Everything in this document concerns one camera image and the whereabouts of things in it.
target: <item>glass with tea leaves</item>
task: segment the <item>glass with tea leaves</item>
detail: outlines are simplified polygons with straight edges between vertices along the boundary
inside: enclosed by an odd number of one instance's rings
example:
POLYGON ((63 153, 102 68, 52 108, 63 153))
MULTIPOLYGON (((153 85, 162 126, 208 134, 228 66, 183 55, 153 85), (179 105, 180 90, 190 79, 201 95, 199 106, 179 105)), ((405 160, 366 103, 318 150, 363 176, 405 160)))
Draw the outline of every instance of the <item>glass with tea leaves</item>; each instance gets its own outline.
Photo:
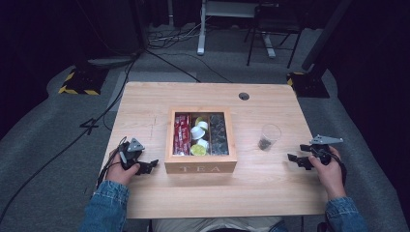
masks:
POLYGON ((258 142, 258 147, 262 151, 271 150, 272 146, 281 137, 280 128, 274 124, 266 124, 262 127, 262 132, 260 134, 260 139, 258 142))

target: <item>gray carpet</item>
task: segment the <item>gray carpet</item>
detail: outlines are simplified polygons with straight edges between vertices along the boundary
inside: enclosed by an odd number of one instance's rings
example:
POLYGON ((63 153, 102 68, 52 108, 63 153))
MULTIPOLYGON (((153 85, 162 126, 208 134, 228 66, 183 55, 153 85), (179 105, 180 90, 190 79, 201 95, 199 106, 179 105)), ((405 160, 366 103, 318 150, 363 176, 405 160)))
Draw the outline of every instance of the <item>gray carpet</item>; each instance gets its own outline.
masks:
MULTIPOLYGON (((210 31, 205 55, 200 57, 196 56, 197 38, 152 51, 194 74, 201 82, 284 84, 288 73, 302 70, 301 64, 320 31, 307 30, 303 34, 289 70, 286 68, 289 51, 278 51, 278 58, 270 59, 262 47, 254 50, 247 67, 249 43, 243 43, 245 34, 246 31, 235 29, 210 31)), ((83 132, 80 124, 98 118, 106 110, 118 92, 116 86, 125 77, 125 68, 111 70, 100 96, 58 94, 71 68, 51 79, 47 86, 49 98, 0 141, 0 210, 32 174, 83 132)), ((130 79, 194 81, 147 53, 135 62, 130 79)), ((346 189, 370 231, 408 231, 395 189, 337 99, 335 80, 329 72, 323 80, 331 95, 329 99, 299 99, 312 135, 320 133, 344 139, 337 147, 348 169, 346 189)), ((115 117, 115 110, 107 112, 97 123, 98 128, 90 135, 83 135, 34 178, 12 203, 0 231, 75 231, 97 180, 115 117)), ((289 231, 300 231, 300 217, 285 220, 289 231)), ((316 231, 320 221, 323 216, 305 217, 305 231, 316 231)), ((147 223, 148 220, 131 219, 127 231, 145 231, 147 223)))

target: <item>chair leg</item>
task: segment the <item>chair leg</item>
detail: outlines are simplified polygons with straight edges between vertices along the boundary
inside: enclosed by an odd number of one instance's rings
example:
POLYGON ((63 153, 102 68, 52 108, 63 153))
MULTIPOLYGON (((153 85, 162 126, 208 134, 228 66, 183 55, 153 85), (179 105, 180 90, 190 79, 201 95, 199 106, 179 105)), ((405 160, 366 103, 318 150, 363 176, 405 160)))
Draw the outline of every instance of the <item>chair leg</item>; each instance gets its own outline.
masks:
POLYGON ((279 45, 283 45, 283 43, 287 40, 287 38, 289 38, 289 36, 290 36, 290 34, 287 34, 287 35, 284 37, 283 41, 280 42, 279 45))
POLYGON ((290 67, 290 63, 292 63, 293 55, 295 55, 296 47, 298 46, 299 39, 301 38, 302 32, 299 32, 298 38, 296 38, 295 45, 293 46, 292 54, 290 55, 289 63, 287 63, 287 69, 290 67))
POLYGON ((245 36, 245 39, 244 39, 244 43, 246 43, 247 40, 248 40, 248 36, 249 36, 249 33, 250 33, 250 29, 251 29, 251 28, 248 29, 247 35, 245 36))
POLYGON ((148 224, 147 232, 154 232, 153 221, 151 219, 150 219, 150 223, 148 224))
POLYGON ((317 232, 326 232, 328 229, 328 224, 326 222, 320 222, 317 224, 316 231, 317 232))
POLYGON ((249 66, 250 56, 251 56, 251 54, 252 54, 253 41, 255 40, 255 33, 256 33, 256 28, 253 28, 253 31, 252 31, 252 39, 250 40, 250 49, 249 49, 249 55, 248 55, 247 66, 249 66))

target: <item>wooden box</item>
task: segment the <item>wooden box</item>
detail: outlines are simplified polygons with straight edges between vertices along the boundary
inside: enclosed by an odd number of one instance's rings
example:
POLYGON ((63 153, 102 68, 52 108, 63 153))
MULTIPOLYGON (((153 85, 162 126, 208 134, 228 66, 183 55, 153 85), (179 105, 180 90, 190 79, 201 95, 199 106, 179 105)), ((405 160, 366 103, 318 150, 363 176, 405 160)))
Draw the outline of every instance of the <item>wooden box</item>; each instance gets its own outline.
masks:
POLYGON ((165 168, 168 174, 232 173, 237 157, 229 109, 227 107, 171 107, 165 151, 165 168), (205 133, 199 138, 208 141, 207 149, 205 146, 198 147, 201 146, 196 144, 199 139, 197 137, 194 139, 191 133, 192 128, 200 121, 208 124, 208 129, 204 128, 205 133), (192 146, 200 148, 199 152, 192 146))

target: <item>person's arm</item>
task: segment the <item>person's arm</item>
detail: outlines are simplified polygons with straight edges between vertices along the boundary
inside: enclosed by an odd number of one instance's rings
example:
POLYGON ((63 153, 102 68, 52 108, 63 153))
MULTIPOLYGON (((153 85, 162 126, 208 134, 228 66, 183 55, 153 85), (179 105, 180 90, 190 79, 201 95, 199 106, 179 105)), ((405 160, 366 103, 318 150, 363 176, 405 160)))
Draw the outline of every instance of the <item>person's arm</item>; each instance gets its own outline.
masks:
MULTIPOLYGON (((338 150, 330 147, 330 151, 340 158, 338 150)), ((343 232, 367 231, 365 220, 344 190, 338 162, 332 159, 328 165, 323 165, 315 156, 310 156, 309 161, 317 169, 320 182, 328 193, 326 216, 332 228, 343 232)))
POLYGON ((85 209, 85 218, 78 231, 123 231, 129 198, 127 184, 138 169, 139 164, 136 164, 124 170, 119 154, 115 155, 105 180, 85 209))

